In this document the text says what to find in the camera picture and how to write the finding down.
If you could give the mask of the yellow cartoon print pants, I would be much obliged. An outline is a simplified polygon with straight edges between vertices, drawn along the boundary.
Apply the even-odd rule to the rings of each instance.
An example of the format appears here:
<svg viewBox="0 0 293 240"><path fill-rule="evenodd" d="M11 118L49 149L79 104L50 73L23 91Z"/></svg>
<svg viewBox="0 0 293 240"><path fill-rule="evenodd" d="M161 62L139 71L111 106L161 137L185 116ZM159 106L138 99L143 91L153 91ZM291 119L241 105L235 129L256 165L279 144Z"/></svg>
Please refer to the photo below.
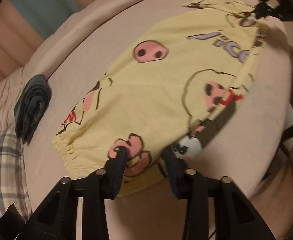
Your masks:
<svg viewBox="0 0 293 240"><path fill-rule="evenodd" d="M242 104L264 48L265 19L238 0L198 0L139 37L70 111L53 144L68 175L102 168L121 147L121 194L167 176L162 150L189 161Z"/></svg>

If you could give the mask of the plaid pillow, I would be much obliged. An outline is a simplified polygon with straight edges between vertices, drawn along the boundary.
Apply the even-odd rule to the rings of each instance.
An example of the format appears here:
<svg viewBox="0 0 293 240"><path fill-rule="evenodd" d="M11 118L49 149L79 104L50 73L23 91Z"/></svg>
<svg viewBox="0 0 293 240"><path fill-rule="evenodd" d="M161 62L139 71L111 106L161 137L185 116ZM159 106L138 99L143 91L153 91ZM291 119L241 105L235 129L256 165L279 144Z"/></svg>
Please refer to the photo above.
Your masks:
<svg viewBox="0 0 293 240"><path fill-rule="evenodd" d="M32 215L25 179L23 145L15 126L0 133L0 218L14 205L24 220Z"/></svg>

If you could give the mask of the dark rolled garment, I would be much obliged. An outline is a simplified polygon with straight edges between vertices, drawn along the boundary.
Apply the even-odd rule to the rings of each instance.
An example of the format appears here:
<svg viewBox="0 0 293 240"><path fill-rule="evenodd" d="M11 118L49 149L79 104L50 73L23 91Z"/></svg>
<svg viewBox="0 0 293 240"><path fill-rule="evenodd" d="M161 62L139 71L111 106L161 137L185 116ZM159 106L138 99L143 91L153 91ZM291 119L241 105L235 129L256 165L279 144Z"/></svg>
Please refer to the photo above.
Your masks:
<svg viewBox="0 0 293 240"><path fill-rule="evenodd" d="M51 100L51 88L44 75L32 77L14 107L15 132L24 144L29 143Z"/></svg>

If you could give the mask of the pink duvet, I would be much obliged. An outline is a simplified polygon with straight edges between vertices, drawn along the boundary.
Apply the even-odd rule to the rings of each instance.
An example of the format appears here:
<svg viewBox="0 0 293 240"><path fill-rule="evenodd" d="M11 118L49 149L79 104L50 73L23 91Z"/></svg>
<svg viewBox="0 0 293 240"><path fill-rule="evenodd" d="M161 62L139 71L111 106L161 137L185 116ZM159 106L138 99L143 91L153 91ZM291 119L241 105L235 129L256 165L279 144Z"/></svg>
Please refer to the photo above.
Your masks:
<svg viewBox="0 0 293 240"><path fill-rule="evenodd" d="M0 132L15 123L13 110L26 83L35 75L46 78L69 54L106 21L143 0L95 0L70 16L35 51L29 62L0 82Z"/></svg>

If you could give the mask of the pink and teal curtain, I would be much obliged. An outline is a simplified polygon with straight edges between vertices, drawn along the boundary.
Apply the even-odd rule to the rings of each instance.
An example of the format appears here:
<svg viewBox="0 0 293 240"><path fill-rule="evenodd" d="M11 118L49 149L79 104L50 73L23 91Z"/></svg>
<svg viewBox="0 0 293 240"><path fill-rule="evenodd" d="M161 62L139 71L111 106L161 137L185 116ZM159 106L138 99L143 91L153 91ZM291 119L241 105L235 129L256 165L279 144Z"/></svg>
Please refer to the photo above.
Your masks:
<svg viewBox="0 0 293 240"><path fill-rule="evenodd" d="M0 0L0 82L24 67L43 41L95 0Z"/></svg>

